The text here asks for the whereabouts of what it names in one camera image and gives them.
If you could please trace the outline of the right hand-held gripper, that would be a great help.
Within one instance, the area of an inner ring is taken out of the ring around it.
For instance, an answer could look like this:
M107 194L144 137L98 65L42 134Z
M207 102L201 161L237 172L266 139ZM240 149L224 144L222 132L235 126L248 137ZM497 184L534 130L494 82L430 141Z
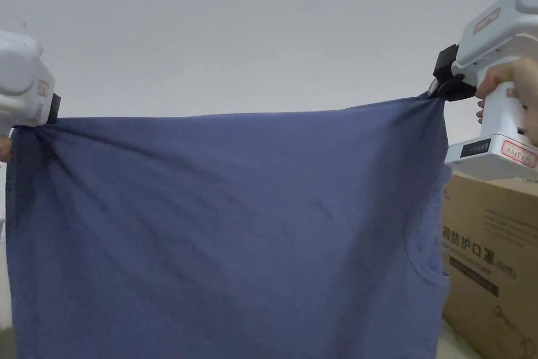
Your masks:
M492 66L537 59L537 0L497 0L463 30L458 44L441 51L427 98L447 102L476 95ZM537 179L537 148L526 135L524 109L501 84L485 99L480 134L449 146L446 164L483 181Z

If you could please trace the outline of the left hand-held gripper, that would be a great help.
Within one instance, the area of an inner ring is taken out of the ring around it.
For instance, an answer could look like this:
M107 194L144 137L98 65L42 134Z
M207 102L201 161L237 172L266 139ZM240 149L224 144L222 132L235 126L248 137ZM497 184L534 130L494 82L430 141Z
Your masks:
M31 37L1 32L1 127L55 124L61 97L42 60L43 47Z

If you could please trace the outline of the person's right hand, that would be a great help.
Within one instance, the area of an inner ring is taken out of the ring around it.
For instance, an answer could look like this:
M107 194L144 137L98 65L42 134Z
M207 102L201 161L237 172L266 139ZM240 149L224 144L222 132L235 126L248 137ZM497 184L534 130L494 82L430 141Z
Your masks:
M531 59L519 59L488 69L483 82L477 87L476 97L480 110L476 113L479 124L483 121L485 99L503 83L512 83L508 90L512 98L519 100L526 110L524 125L526 135L537 146L537 62Z

